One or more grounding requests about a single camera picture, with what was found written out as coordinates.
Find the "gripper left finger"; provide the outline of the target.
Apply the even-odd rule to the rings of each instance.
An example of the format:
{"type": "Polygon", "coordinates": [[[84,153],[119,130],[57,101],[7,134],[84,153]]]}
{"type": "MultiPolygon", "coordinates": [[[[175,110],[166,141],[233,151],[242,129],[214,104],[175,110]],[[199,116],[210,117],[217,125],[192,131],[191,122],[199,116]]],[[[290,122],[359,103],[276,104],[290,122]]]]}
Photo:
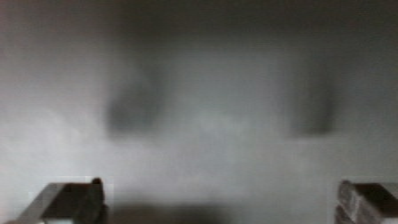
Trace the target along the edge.
{"type": "Polygon", "coordinates": [[[103,182],[50,183],[16,219],[18,224],[107,224],[103,182]]]}

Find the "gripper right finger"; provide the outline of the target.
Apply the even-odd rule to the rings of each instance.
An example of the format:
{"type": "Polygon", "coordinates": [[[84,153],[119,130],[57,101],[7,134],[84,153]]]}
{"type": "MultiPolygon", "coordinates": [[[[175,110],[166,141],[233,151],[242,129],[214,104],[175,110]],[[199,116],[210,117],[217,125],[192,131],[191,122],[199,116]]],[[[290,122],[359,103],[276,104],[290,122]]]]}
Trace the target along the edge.
{"type": "Polygon", "coordinates": [[[398,224],[398,183],[342,181],[334,224],[398,224]]]}

